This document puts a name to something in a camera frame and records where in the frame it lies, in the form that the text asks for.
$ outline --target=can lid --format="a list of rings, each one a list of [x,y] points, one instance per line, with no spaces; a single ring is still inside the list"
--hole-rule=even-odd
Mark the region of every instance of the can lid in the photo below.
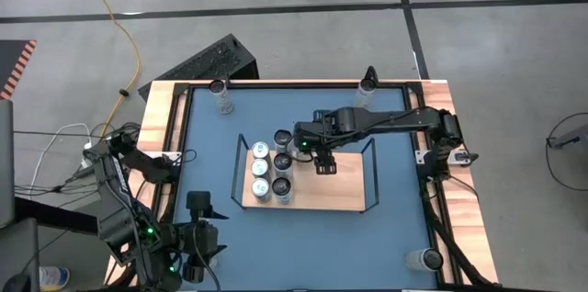
[[[209,84],[209,90],[213,94],[219,94],[224,89],[224,82],[221,80],[214,80]]]
[[[274,157],[274,167],[278,170],[286,170],[292,165],[292,158],[285,153],[280,153]]]
[[[361,86],[361,88],[366,91],[373,91],[374,89],[376,89],[376,83],[370,79],[361,80],[359,86]]]
[[[443,266],[443,255],[434,249],[428,249],[423,254],[424,264],[431,270],[441,269]]]
[[[292,134],[287,130],[280,129],[274,134],[274,142],[277,145],[288,145],[291,140]]]
[[[253,191],[255,196],[263,197],[269,192],[269,183],[263,178],[257,178],[251,185],[251,191]]]
[[[255,176],[261,176],[267,173],[269,169],[267,162],[263,159],[255,159],[254,162],[251,164],[251,172]]]
[[[288,192],[290,192],[290,188],[292,188],[290,181],[284,177],[279,177],[276,180],[274,180],[274,183],[272,183],[272,190],[274,191],[276,196],[287,195]]]
[[[254,153],[255,159],[264,159],[269,154],[269,147],[262,141],[255,143],[251,150]]]

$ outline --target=yellow cable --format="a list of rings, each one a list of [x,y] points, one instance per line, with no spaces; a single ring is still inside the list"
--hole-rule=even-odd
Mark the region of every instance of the yellow cable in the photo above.
[[[129,84],[127,84],[127,86],[125,87],[125,91],[129,91],[129,89],[132,87],[132,85],[137,80],[137,77],[139,77],[139,74],[141,73],[141,56],[139,55],[139,49],[137,48],[137,43],[135,43],[135,41],[132,39],[132,36],[130,35],[130,33],[124,27],[122,27],[122,25],[114,18],[114,14],[112,13],[112,10],[110,9],[110,6],[108,5],[107,0],[102,0],[102,3],[104,3],[104,6],[107,7],[107,10],[108,10],[108,13],[110,14],[110,19],[112,20],[112,22],[114,22],[114,24],[117,25],[120,28],[120,30],[122,30],[125,33],[125,35],[127,35],[127,37],[130,40],[130,43],[132,44],[133,49],[135,50],[135,58],[137,60],[137,62],[136,62],[137,68],[135,69],[135,74],[130,79]],[[114,105],[114,107],[112,107],[112,111],[110,111],[110,115],[108,116],[108,119],[104,125],[104,128],[102,128],[102,132],[100,133],[100,137],[104,137],[104,135],[106,134],[107,127],[110,124],[110,121],[112,120],[112,118],[114,117],[114,114],[117,112],[117,109],[119,109],[120,103],[122,102],[123,98],[124,98],[123,95],[119,95],[119,100],[117,100],[117,103]]]

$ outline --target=wooden board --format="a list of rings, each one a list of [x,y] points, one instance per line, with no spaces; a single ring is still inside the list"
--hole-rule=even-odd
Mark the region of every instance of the wooden board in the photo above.
[[[275,151],[270,151],[274,160]],[[292,164],[293,198],[287,205],[277,202],[276,196],[267,203],[260,203],[251,192],[255,178],[251,173],[254,156],[247,151],[245,178],[243,180],[243,206],[249,208],[284,208],[284,209],[320,209],[353,210],[366,209],[364,191],[364,169],[361,153],[333,153],[337,162],[337,174],[318,175],[314,163]],[[274,169],[270,169],[271,182],[276,178]]]
[[[418,82],[423,87],[424,103],[427,106],[435,107],[437,109],[444,108],[456,113],[453,107],[453,100],[449,93],[449,85],[445,80],[380,80],[382,83],[402,83],[402,82]],[[234,80],[234,84],[306,84],[306,83],[348,83],[357,84],[359,80]],[[139,142],[137,148],[141,151],[161,151],[164,146],[165,130],[167,128],[167,120],[171,114],[171,104],[175,84],[209,84],[210,80],[177,80],[177,81],[154,81],[152,82],[151,92],[147,100],[147,106],[143,115],[141,124],[141,133],[139,134]],[[416,97],[412,104],[417,106]],[[174,137],[172,143],[177,144],[179,138],[179,130],[182,124],[183,115],[181,112],[185,109],[186,96],[181,95],[179,98],[180,104],[176,111],[176,119],[174,124]],[[190,118],[193,123],[198,123],[199,117]],[[420,144],[425,149],[424,138],[419,138]],[[177,151],[178,148],[172,147],[170,151]],[[468,168],[452,168],[451,173],[473,186],[471,173]],[[138,189],[142,183],[140,174],[132,174],[129,180],[131,189]],[[480,206],[477,199],[468,191],[465,191],[458,185],[451,182],[445,182],[443,188],[448,202],[449,217],[451,220],[451,228],[453,236],[470,259],[470,261],[478,268],[480,273],[486,278],[497,282],[496,270],[490,252],[490,246],[486,237],[486,230],[484,229],[483,220],[481,217]],[[139,200],[150,207],[153,199],[154,186],[151,184],[145,185],[139,196]],[[162,196],[162,208],[167,203],[167,196]],[[445,249],[446,259],[447,249],[445,245],[439,240],[439,248],[443,251]],[[107,273],[114,265],[114,260],[110,259]],[[109,282],[115,281],[120,277],[123,268],[117,267]],[[454,282],[454,277],[451,275],[449,268],[449,261],[443,265],[445,273],[445,280],[448,283]]]

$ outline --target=can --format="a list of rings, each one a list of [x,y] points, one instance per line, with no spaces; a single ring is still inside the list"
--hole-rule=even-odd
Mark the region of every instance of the can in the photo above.
[[[56,266],[39,267],[39,285],[41,291],[58,291],[67,285],[70,271]]]
[[[274,144],[276,144],[276,153],[286,153],[292,147],[292,134],[280,129],[274,134]]]
[[[274,157],[274,172],[276,177],[284,177],[288,180],[292,179],[292,158],[285,153],[277,154]]]
[[[292,184],[287,178],[279,177],[272,183],[272,191],[276,195],[277,202],[282,205],[289,204],[292,199]]]
[[[263,159],[255,159],[251,164],[251,173],[253,173],[256,178],[269,180],[269,166],[267,165],[267,162]]]
[[[359,82],[354,100],[354,107],[367,108],[371,102],[371,97],[376,92],[376,82],[371,79],[363,79]]]
[[[265,178],[255,179],[251,184],[251,192],[260,203],[266,203],[272,198],[272,193],[269,192],[269,183]]]
[[[434,272],[443,266],[443,256],[431,248],[413,251],[406,255],[406,266],[413,270]]]
[[[209,90],[214,95],[214,99],[217,102],[217,107],[219,108],[220,113],[231,113],[233,105],[225,83],[221,80],[214,80],[210,82]]]
[[[267,162],[267,166],[272,166],[272,159],[269,156],[269,147],[262,141],[258,141],[254,144],[254,147],[251,148],[251,151],[254,153],[255,159],[263,159]]]

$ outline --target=wooden tray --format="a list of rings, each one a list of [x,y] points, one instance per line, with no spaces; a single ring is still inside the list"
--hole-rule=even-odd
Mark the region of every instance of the wooden tray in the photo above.
[[[272,161],[276,155],[270,151]],[[314,163],[293,163],[293,198],[287,205],[277,202],[276,195],[265,203],[259,203],[251,191],[254,175],[251,164],[254,156],[247,151],[245,161],[245,178],[243,180],[243,206],[246,208],[285,208],[285,209],[321,209],[352,210],[366,209],[364,189],[363,157],[361,153],[333,153],[337,162],[337,174],[318,175]],[[271,181],[276,178],[270,169]]]

